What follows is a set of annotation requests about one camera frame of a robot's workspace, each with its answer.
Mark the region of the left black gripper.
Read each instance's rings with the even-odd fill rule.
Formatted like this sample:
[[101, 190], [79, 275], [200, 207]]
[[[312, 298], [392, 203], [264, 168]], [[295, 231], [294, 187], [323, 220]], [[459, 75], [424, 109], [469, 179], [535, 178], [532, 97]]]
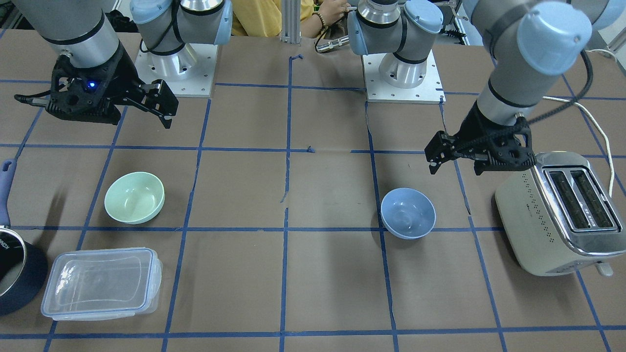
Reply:
[[437, 131], [424, 152], [432, 175], [443, 163], [457, 158], [474, 160], [476, 176], [486, 171], [521, 172], [536, 163], [525, 117], [514, 115], [512, 126], [499, 125], [484, 116], [478, 103], [472, 105], [454, 136]]

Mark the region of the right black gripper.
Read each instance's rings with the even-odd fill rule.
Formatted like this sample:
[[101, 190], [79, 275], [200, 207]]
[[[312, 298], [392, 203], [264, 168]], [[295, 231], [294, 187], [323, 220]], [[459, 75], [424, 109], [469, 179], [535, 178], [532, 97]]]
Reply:
[[51, 92], [45, 111], [72, 122], [118, 123], [116, 105], [124, 102], [159, 118], [169, 129], [179, 100], [167, 82], [143, 83], [125, 49], [96, 67], [78, 68], [68, 54], [60, 54], [53, 68]]

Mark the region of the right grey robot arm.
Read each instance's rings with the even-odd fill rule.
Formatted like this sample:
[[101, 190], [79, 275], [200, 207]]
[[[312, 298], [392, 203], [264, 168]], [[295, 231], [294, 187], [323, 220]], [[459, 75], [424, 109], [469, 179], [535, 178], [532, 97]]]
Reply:
[[[168, 80], [194, 70], [191, 46], [223, 45], [232, 36], [230, 0], [133, 0], [131, 18], [108, 13], [97, 0], [16, 0], [14, 6], [57, 54], [49, 89], [14, 99], [70, 122], [118, 125], [118, 107], [132, 106], [169, 129], [179, 101]], [[133, 23], [141, 35], [156, 71], [151, 82], [140, 78], [115, 21]]]

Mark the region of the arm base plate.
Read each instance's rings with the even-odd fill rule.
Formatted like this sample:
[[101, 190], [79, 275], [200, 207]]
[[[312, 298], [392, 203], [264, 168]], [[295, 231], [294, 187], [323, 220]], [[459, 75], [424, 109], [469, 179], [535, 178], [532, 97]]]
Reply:
[[163, 79], [177, 97], [210, 98], [218, 51], [212, 44], [187, 43], [168, 56], [138, 53], [135, 67], [144, 82]]
[[361, 57], [370, 103], [440, 104], [447, 101], [431, 50], [425, 62], [401, 62], [394, 54]]

